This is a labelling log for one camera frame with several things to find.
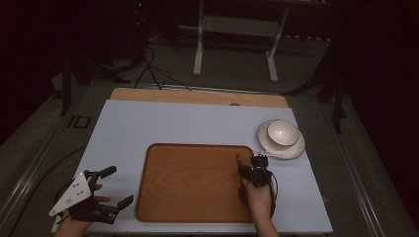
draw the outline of white plate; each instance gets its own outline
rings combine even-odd
[[[267,120],[259,126],[258,130],[258,138],[259,142],[265,148],[265,150],[279,157],[281,159],[291,160],[294,159],[302,154],[305,149],[305,140],[302,136],[301,132],[298,131],[298,141],[292,145],[290,148],[284,149],[281,145],[275,143],[269,136],[268,136],[268,125],[272,120]]]

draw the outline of floor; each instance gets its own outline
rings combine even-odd
[[[187,86],[191,90],[279,95],[307,82],[328,46],[327,41],[283,39],[275,56],[281,81],[272,84],[263,50],[221,47],[211,43],[212,39],[206,41],[202,75],[194,76],[195,47],[189,42],[194,33],[188,34],[176,45],[160,37],[150,41],[147,55],[150,59],[154,54],[152,64],[159,69],[154,69],[157,80],[163,83],[169,73],[173,78],[163,89]],[[94,79],[89,86],[73,81],[72,106],[65,117],[59,115],[61,101],[50,98],[1,146],[0,197],[2,204],[7,204],[1,212],[2,218],[7,217],[2,219],[6,224],[1,236],[10,231],[12,236],[51,235],[54,218],[47,214],[53,197],[73,177],[103,104],[115,88],[133,87],[143,69],[138,67],[121,75],[129,84],[114,83],[96,72],[92,72]],[[60,75],[51,80],[59,89]],[[150,73],[140,78],[137,88],[156,88]],[[332,222],[334,231],[328,236],[419,236],[350,96],[345,95],[342,133],[338,134],[331,125],[333,104],[319,104],[318,91],[319,87],[315,87],[287,100],[306,136],[306,151]],[[90,118],[90,125],[72,126],[72,119],[77,117]],[[16,184],[25,186],[21,191],[26,198],[11,196]]]

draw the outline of wooden tray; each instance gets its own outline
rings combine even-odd
[[[136,204],[143,222],[252,222],[238,195],[236,154],[247,146],[156,143],[148,147]]]

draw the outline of black cable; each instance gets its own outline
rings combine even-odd
[[[144,62],[148,60],[145,55],[144,55]],[[153,63],[154,61],[154,50],[151,49],[151,59],[149,60],[149,63],[145,63],[146,66],[144,68],[144,70],[141,72],[141,74],[139,74],[138,78],[135,81],[135,84],[133,85],[133,88],[136,88],[137,84],[139,83],[139,81],[141,80],[142,76],[144,75],[144,73],[149,69],[149,64]]]
[[[154,76],[153,70],[151,69],[151,62],[149,62],[147,60],[147,58],[144,58],[144,62],[145,62],[145,64],[147,64],[146,68],[148,69],[148,71],[150,71],[151,78],[153,79],[154,83],[157,85],[158,89],[161,90],[162,88],[161,88],[160,84],[158,83],[156,77]]]
[[[271,179],[268,176],[268,173],[266,171],[266,168],[262,165],[261,161],[258,160],[259,166],[262,168],[262,171],[265,175],[266,180],[268,181],[268,186],[269,186],[269,190],[271,191],[271,217],[274,215],[275,209],[277,207],[276,205],[276,201],[277,201],[277,196],[278,196],[278,182],[277,182],[277,178],[275,178],[274,174],[272,174],[272,176],[275,179],[276,182],[276,187],[277,187],[277,192],[274,194],[274,188],[272,188],[272,182]]]
[[[35,194],[35,191],[38,189],[38,187],[40,186],[40,184],[42,183],[42,181],[49,175],[49,173],[55,169],[58,165],[60,165],[63,161],[65,161],[66,159],[68,159],[69,157],[73,156],[74,154],[76,154],[77,152],[85,149],[87,147],[87,145],[84,145],[74,151],[72,151],[71,153],[69,153],[68,155],[64,156],[63,158],[61,158],[60,160],[58,160],[58,162],[56,162],[54,165],[52,165],[41,177],[41,179],[37,182],[37,184],[34,186],[34,188],[31,190],[31,192],[28,195],[27,201],[25,202],[24,206],[21,208],[19,216],[17,217],[17,219],[15,220],[15,224],[13,225],[12,230],[10,231],[9,236],[13,236],[13,233],[16,230],[16,227],[18,227],[18,224],[22,218],[22,216],[24,215],[24,212],[30,202],[30,200],[32,199],[32,197]]]
[[[158,86],[158,88],[159,88],[160,90],[162,90],[162,89],[163,89],[163,86],[167,83],[167,81],[169,81],[169,80],[173,80],[173,81],[175,81],[175,82],[179,83],[180,85],[182,85],[183,87],[185,87],[187,90],[192,91],[192,90],[191,90],[191,89],[190,89],[187,85],[185,85],[184,83],[180,82],[179,80],[174,79],[174,78],[172,77],[172,73],[171,73],[170,71],[167,71],[167,70],[162,70],[162,69],[159,69],[159,68],[157,68],[156,66],[154,66],[152,63],[153,63],[153,61],[154,61],[155,52],[154,52],[154,50],[153,50],[150,46],[147,46],[147,48],[151,51],[151,59],[150,59],[150,60],[148,60],[148,59],[144,56],[144,62],[145,62],[145,64],[146,64],[146,66],[145,66],[144,70],[141,72],[141,74],[138,76],[138,78],[136,79],[135,84],[134,84],[134,88],[136,88],[136,86],[137,86],[138,82],[140,81],[140,79],[142,78],[142,76],[144,75],[144,73],[148,70],[148,71],[150,72],[150,74],[151,74],[151,77],[152,77],[152,79],[153,79],[154,83]],[[162,74],[163,76],[165,76],[165,77],[167,78],[167,79],[166,79],[166,80],[165,80],[165,81],[164,81],[161,85],[158,83],[157,78],[156,78],[156,76],[154,75],[154,72],[152,71],[152,68],[154,68],[154,69],[155,69],[155,70],[157,70],[160,74]]]
[[[160,72],[160,74],[162,74],[163,76],[167,77],[167,79],[166,79],[166,80],[165,80],[165,81],[161,84],[161,86],[162,86],[162,87],[164,87],[164,86],[166,85],[166,83],[167,83],[169,80],[173,80],[173,81],[175,81],[175,82],[177,82],[177,83],[181,84],[183,87],[185,87],[185,89],[187,89],[187,90],[189,90],[189,91],[192,91],[192,90],[191,90],[191,88],[189,88],[187,85],[185,85],[185,84],[184,84],[184,83],[182,83],[181,81],[179,81],[179,80],[177,80],[177,79],[173,78],[173,77],[172,77],[172,73],[171,73],[170,71],[159,69],[159,68],[157,68],[156,66],[154,66],[154,65],[152,65],[152,64],[151,64],[151,66],[152,66],[154,69],[156,69],[158,72]]]

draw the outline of white metal frame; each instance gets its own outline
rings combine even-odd
[[[204,0],[200,1],[200,16],[198,21],[198,46],[195,56],[194,75],[200,76],[203,65],[203,34],[207,32],[220,32],[230,34],[240,34],[259,37],[272,37],[274,44],[270,50],[266,51],[271,81],[279,81],[277,68],[275,66],[274,55],[281,39],[281,34],[289,14],[290,8],[284,10],[280,22],[258,21],[249,19],[226,18],[217,16],[206,16],[204,14]]]

